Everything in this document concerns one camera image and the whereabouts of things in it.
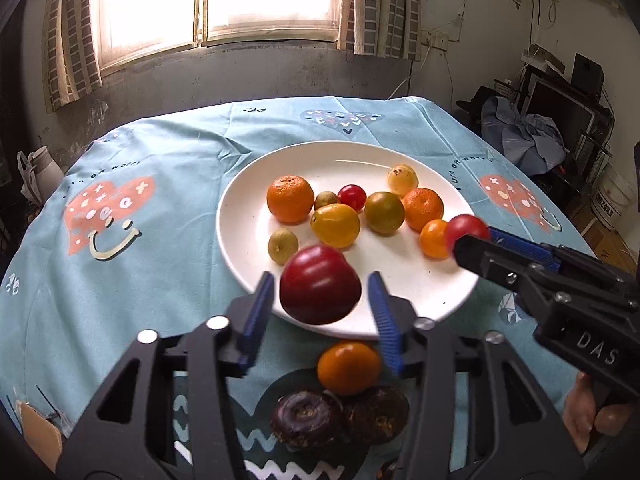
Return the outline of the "right hand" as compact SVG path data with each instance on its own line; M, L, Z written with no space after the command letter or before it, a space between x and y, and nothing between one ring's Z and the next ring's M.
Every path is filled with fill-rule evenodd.
M575 385L567 393L562 419L579 453L588 448L590 434L596 430L616 437L634 412L634 404L614 404L597 408L591 378L578 372Z

